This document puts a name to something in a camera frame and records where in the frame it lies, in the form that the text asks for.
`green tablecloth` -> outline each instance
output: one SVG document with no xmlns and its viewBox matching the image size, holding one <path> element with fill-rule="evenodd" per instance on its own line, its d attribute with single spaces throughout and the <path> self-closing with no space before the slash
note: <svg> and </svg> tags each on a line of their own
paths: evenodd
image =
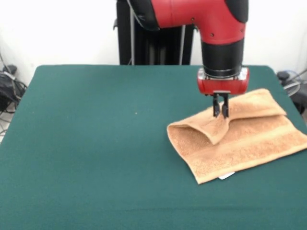
<svg viewBox="0 0 307 230">
<path fill-rule="evenodd" d="M 0 230 L 306 230 L 307 151 L 197 185 L 166 135 L 212 105 L 197 70 L 39 67 L 0 146 Z M 307 133 L 274 72 L 250 70 Z"/>
</svg>

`black metal stand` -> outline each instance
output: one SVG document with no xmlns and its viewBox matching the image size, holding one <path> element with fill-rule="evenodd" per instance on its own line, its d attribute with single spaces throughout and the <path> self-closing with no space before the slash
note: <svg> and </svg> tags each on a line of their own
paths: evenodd
<svg viewBox="0 0 307 230">
<path fill-rule="evenodd" d="M 118 0 L 116 26 L 121 65 L 190 64 L 193 25 L 151 32 L 143 29 L 134 18 L 132 23 L 130 19 L 130 7 L 127 1 Z"/>
</svg>

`power cord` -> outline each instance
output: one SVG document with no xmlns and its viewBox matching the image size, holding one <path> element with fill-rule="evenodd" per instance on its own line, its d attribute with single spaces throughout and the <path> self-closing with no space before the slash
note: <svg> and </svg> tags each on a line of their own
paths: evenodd
<svg viewBox="0 0 307 230">
<path fill-rule="evenodd" d="M 4 113 L 14 114 L 15 110 L 24 95 L 27 86 L 15 77 L 17 67 L 14 65 L 6 65 L 0 52 L 0 61 L 3 64 L 2 71 L 0 70 L 0 122 L 10 124 L 10 121 L 1 117 Z M 2 131 L 0 137 L 3 137 L 7 131 L 0 123 Z"/>
<path fill-rule="evenodd" d="M 301 76 L 306 72 L 307 69 L 300 73 L 296 73 L 292 70 L 284 70 L 277 73 L 277 77 L 279 78 L 283 89 L 287 92 L 289 97 L 296 94 L 300 90 L 302 84 L 307 84 L 306 80 L 301 79 Z"/>
</svg>

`cable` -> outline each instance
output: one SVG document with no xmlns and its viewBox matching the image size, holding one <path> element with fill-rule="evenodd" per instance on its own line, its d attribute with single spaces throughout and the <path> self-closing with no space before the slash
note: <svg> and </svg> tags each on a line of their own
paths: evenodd
<svg viewBox="0 0 307 230">
<path fill-rule="evenodd" d="M 3 63 L 4 67 L 6 68 L 6 70 L 8 71 L 8 73 L 11 74 L 10 68 L 8 68 L 8 66 L 5 64 L 5 62 L 3 60 L 3 57 L 2 57 L 2 54 L 1 54 L 1 49 L 0 49 L 0 60 Z"/>
<path fill-rule="evenodd" d="M 2 130 L 2 131 L 0 132 L 0 135 L 1 135 L 2 133 L 5 133 L 6 131 L 8 131 L 8 130 L 7 130 L 7 129 Z"/>
<path fill-rule="evenodd" d="M 284 86 L 284 90 L 289 89 L 291 87 L 297 86 L 297 85 L 301 85 L 301 84 L 307 84 L 307 80 L 306 81 L 296 81 L 294 83 L 291 83 L 289 85 Z"/>
<path fill-rule="evenodd" d="M 290 69 L 285 69 L 285 70 L 283 70 L 284 72 L 288 72 L 288 73 L 293 73 L 293 74 L 295 74 L 295 75 L 297 75 L 298 73 L 297 72 L 295 72 L 295 71 L 293 71 L 293 70 L 290 70 Z"/>
<path fill-rule="evenodd" d="M 297 79 L 297 78 L 301 77 L 301 76 L 302 76 L 304 73 L 306 73 L 306 72 L 307 72 L 307 69 L 305 69 L 305 70 L 303 70 L 302 72 L 300 72 L 300 73 L 296 74 L 295 76 L 293 76 L 293 77 L 289 78 L 288 80 L 286 80 L 286 82 L 289 82 L 289 81 L 295 80 L 295 79 Z"/>
</svg>

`folded towel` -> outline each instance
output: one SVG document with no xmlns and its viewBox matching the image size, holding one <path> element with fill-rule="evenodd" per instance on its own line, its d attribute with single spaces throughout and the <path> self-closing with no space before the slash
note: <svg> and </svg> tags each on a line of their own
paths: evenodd
<svg viewBox="0 0 307 230">
<path fill-rule="evenodd" d="M 231 98 L 227 119 L 213 117 L 210 107 L 171 123 L 167 134 L 198 184 L 307 148 L 307 135 L 266 89 Z"/>
</svg>

